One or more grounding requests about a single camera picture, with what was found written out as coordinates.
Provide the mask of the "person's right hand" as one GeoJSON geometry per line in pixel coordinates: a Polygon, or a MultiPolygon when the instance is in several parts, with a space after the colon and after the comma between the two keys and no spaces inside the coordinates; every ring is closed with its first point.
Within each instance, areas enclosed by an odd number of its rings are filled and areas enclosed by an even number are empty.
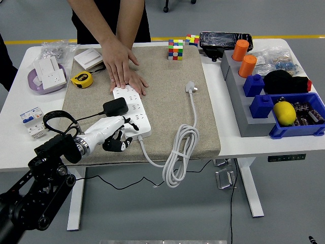
{"type": "Polygon", "coordinates": [[[130,49],[123,45],[116,37],[104,39],[100,42],[103,61],[108,73],[117,72],[119,78],[126,77],[129,71],[129,60],[138,65],[136,57],[130,49]]]}

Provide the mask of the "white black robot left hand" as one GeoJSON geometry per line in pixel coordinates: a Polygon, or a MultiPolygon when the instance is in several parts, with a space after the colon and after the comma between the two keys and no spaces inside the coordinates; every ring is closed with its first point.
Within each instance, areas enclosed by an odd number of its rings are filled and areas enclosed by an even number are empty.
{"type": "Polygon", "coordinates": [[[84,134],[75,138],[75,142],[82,146],[85,155],[93,153],[98,145],[112,152],[124,151],[132,142],[131,138],[121,141],[125,128],[131,131],[139,131],[139,127],[124,116],[113,116],[99,119],[89,127],[84,134]]]}

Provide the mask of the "person's left hand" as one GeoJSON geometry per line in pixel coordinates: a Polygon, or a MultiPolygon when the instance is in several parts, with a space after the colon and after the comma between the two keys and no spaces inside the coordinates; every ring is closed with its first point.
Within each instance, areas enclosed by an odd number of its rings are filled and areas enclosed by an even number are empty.
{"type": "Polygon", "coordinates": [[[126,73],[126,77],[119,78],[117,72],[110,72],[110,92],[113,91],[114,88],[118,87],[121,89],[126,88],[126,85],[130,85],[139,95],[140,97],[146,95],[146,88],[149,86],[146,80],[137,74],[135,71],[129,69],[126,73]]]}

